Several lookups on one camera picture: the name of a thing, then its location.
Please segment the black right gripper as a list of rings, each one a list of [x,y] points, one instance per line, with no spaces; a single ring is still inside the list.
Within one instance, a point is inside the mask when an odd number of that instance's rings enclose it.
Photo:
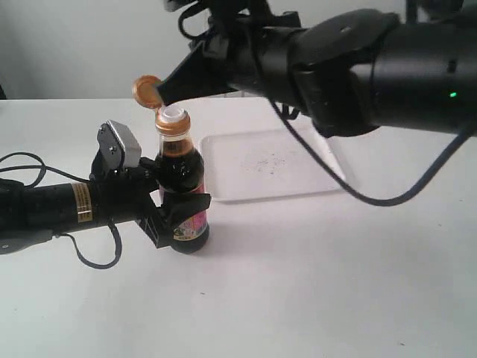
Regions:
[[[193,1],[188,16],[209,11],[208,28],[191,35],[191,52],[160,84],[164,105],[244,91],[296,97],[290,69],[293,39],[302,24],[296,11],[275,14],[267,1]]]

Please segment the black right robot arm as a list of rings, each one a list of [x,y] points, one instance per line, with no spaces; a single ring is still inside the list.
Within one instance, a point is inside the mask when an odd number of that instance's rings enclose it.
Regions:
[[[266,1],[165,1],[210,12],[157,90],[165,104],[244,91],[293,107],[324,136],[381,126],[455,133],[476,121],[476,5],[422,1],[429,22],[360,9],[305,28]]]

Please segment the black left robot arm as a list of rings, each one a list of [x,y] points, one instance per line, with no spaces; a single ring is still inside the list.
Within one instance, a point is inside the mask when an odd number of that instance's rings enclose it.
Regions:
[[[133,168],[110,168],[96,157],[87,180],[50,186],[1,181],[1,253],[12,254],[55,236],[135,222],[156,248],[173,242],[174,230],[209,208],[208,193],[166,193],[157,206],[160,170],[141,158]]]

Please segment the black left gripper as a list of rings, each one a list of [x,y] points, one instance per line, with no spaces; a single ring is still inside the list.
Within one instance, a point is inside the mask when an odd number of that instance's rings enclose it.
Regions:
[[[164,223],[175,229],[210,206],[212,197],[208,193],[164,192],[159,208],[151,197],[159,189],[156,160],[141,157],[135,168],[108,173],[102,170],[99,160],[97,153],[89,175],[97,189],[98,210],[113,223],[134,221],[156,247],[164,246]]]

